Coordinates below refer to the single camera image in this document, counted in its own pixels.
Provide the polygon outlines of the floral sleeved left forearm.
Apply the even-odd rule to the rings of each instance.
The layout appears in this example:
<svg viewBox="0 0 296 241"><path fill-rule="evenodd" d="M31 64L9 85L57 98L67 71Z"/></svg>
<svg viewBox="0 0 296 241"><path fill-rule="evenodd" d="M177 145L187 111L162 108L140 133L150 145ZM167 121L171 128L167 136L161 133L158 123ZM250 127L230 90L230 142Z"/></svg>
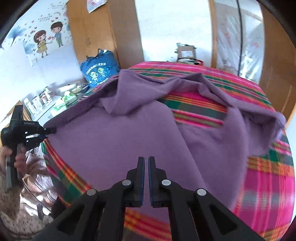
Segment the floral sleeved left forearm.
<svg viewBox="0 0 296 241"><path fill-rule="evenodd" d="M53 221L51 216L42 219L20 214L20 189L6 190L6 178L1 174L1 221L12 240L32 240Z"/></svg>

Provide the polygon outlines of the person's left hand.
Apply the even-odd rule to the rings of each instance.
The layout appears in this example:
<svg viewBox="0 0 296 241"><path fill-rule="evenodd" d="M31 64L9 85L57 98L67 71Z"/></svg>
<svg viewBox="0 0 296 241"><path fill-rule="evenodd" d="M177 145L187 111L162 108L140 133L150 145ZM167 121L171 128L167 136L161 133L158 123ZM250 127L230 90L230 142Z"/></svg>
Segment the person's left hand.
<svg viewBox="0 0 296 241"><path fill-rule="evenodd" d="M7 146L1 148L1 173L6 174L6 157L12 154L12 150ZM26 174L26 149L22 147L21 152L16 155L16 161L14 163L16 170L20 173L21 177Z"/></svg>

